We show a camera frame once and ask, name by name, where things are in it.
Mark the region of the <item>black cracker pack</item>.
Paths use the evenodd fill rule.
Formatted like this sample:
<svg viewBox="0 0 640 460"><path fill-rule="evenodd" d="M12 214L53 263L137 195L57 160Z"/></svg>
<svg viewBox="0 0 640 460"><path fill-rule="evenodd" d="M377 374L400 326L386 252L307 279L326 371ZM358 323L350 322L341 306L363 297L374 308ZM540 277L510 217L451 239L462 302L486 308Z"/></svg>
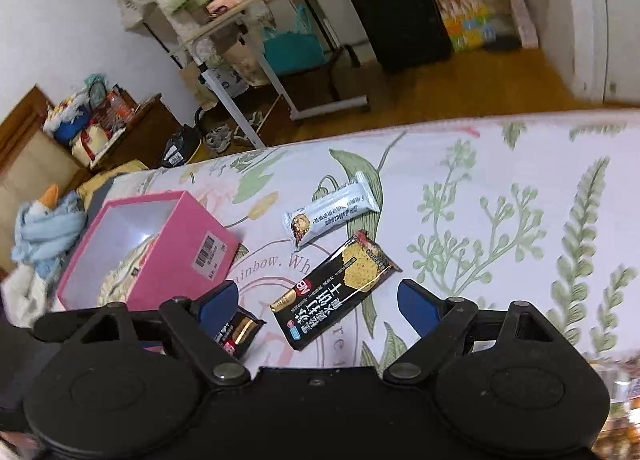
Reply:
<svg viewBox="0 0 640 460"><path fill-rule="evenodd" d="M300 352L400 268L361 229L270 304L288 344Z"/></svg>
<svg viewBox="0 0 640 460"><path fill-rule="evenodd" d="M233 317L215 334L214 340L229 355L242 359L265 321L239 307Z"/></svg>

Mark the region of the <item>clear peanut bag small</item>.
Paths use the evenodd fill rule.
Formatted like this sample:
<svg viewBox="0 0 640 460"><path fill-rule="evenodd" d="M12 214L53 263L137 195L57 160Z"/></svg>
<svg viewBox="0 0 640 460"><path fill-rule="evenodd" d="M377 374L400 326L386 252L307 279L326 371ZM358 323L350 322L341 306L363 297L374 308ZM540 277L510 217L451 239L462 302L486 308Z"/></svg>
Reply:
<svg viewBox="0 0 640 460"><path fill-rule="evenodd" d="M610 410L592 450L600 459L638 459L639 354L590 359L610 395Z"/></svg>

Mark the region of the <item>white door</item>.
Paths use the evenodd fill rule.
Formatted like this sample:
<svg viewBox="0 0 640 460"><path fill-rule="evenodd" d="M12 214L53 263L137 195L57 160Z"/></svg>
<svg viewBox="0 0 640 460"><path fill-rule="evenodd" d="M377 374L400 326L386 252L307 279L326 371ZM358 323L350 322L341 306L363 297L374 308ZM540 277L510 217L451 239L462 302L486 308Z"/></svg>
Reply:
<svg viewBox="0 0 640 460"><path fill-rule="evenodd" d="M541 46L574 97L639 103L639 0L549 0Z"/></svg>

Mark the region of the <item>black suitcase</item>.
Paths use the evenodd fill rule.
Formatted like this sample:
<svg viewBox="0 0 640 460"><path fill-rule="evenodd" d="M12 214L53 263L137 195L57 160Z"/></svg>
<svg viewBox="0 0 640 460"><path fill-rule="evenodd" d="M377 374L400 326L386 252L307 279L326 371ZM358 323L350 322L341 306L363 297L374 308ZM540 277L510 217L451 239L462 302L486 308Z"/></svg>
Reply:
<svg viewBox="0 0 640 460"><path fill-rule="evenodd" d="M446 61L454 48L437 0L350 0L387 73Z"/></svg>

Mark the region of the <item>brown paper bag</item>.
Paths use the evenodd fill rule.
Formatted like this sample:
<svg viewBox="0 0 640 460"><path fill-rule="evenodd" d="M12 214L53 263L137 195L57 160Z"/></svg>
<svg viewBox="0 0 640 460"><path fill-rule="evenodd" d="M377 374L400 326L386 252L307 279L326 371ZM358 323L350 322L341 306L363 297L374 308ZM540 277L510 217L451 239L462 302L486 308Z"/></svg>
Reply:
<svg viewBox="0 0 640 460"><path fill-rule="evenodd" d="M218 104L216 94L207 86L205 79L201 76L198 64L190 61L184 68L180 70L180 77L186 84L186 87L193 94L194 99L198 102L198 106L204 111L213 110Z"/></svg>

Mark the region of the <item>floral bed sheet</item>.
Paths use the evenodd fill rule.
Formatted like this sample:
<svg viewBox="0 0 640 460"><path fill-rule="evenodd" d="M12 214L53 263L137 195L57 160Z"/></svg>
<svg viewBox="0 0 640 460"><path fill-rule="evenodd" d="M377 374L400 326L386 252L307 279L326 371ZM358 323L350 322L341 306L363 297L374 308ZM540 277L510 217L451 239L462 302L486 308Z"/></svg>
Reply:
<svg viewBox="0 0 640 460"><path fill-rule="evenodd" d="M380 212L300 250L283 214L356 172ZM248 368L385 368L416 342L396 291L411 279L482 308L532 302L588 359L639 354L639 114L529 115L366 131L108 180L92 207L186 191L241 241L230 276L265 321ZM296 352L270 304L353 231L400 270Z"/></svg>

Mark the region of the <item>wooden nightstand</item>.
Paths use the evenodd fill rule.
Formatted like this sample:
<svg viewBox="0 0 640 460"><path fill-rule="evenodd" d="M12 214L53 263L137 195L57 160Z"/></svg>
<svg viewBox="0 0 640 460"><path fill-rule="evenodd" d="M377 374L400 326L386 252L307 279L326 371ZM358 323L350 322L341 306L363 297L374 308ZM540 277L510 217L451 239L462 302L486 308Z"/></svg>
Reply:
<svg viewBox="0 0 640 460"><path fill-rule="evenodd" d="M70 154L91 172L108 171L130 161L160 167L166 143L181 124L156 94L132 110L129 123L108 131L89 124L70 142Z"/></svg>

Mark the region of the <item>wooden rolling desk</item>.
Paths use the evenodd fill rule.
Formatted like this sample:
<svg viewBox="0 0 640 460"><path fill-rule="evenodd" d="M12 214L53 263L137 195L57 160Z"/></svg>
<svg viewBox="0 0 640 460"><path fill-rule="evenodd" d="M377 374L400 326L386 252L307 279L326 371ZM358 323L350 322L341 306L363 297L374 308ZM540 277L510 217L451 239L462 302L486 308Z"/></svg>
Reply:
<svg viewBox="0 0 640 460"><path fill-rule="evenodd" d="M253 35L248 28L250 25L250 9L256 4L262 4L266 1L268 0L242 0L237 2L234 6L218 13L213 21L181 38L180 44L175 49L176 51L189 51L198 66L203 82L213 91L254 148L262 149L265 146L265 143L258 135L257 129L246 119L244 113L231 97L230 92L214 75L213 70L208 67L206 56L201 56L198 53L198 48L201 47L204 40L211 40L215 33L222 32L227 27L238 38L238 42L250 50L250 54L254 56L259 64L259 68L268 78L268 82L277 91L278 98L288 104L290 107L290 119L293 122L350 110L351 108L360 108L362 111L368 111L370 108L369 98L365 94L355 98L335 100L314 108L307 108L307 110L296 108L280 81L282 75L324 68L330 80L329 92L332 97L336 97L337 89L334 82L332 82L335 63L343 53L349 55L349 60L354 68L360 67L360 61L354 48L349 45L338 46L331 51L331 56L326 56L317 37L314 36L310 16L308 16L304 7L296 9L297 30L295 32L279 33L273 28L265 27L259 36Z"/></svg>

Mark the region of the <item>teal shopping bag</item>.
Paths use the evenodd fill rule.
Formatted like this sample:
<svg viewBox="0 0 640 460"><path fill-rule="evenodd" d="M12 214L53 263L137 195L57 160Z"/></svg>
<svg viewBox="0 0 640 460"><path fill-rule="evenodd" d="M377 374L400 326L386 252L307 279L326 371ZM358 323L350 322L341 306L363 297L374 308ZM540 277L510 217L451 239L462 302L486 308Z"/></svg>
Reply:
<svg viewBox="0 0 640 460"><path fill-rule="evenodd" d="M326 63L320 40L312 31L311 17L304 6L296 7L295 28L280 32L262 29L264 57L277 75L317 68Z"/></svg>

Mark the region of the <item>blue goose plush toy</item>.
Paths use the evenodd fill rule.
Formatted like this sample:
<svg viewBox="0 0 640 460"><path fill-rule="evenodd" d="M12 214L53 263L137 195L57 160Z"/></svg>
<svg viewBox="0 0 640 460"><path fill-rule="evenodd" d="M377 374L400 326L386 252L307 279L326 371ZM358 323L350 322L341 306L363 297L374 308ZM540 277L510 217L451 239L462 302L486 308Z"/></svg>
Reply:
<svg viewBox="0 0 640 460"><path fill-rule="evenodd" d="M23 203L15 218L12 261L32 266L40 279L49 281L86 222L84 201L75 191L53 209L40 201Z"/></svg>

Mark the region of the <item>pink cardboard box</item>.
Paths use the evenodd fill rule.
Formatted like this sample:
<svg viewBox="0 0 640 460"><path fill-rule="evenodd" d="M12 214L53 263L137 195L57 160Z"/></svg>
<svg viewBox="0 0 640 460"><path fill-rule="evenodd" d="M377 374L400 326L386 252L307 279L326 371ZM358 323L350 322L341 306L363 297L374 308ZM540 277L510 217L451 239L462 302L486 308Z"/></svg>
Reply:
<svg viewBox="0 0 640 460"><path fill-rule="evenodd" d="M56 296L67 310L123 302L155 309L226 279L240 240L187 192L108 201L77 246Z"/></svg>

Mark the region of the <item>silver snack bar top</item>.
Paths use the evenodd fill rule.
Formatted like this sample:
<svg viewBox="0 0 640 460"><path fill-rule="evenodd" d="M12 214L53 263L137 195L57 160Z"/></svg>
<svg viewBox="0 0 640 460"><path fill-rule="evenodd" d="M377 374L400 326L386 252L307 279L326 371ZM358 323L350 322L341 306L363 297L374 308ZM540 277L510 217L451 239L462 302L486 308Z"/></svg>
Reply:
<svg viewBox="0 0 640 460"><path fill-rule="evenodd" d="M336 227L361 215L379 212L380 207L367 176L358 171L345 186L295 211L285 212L283 227L294 249L300 250Z"/></svg>

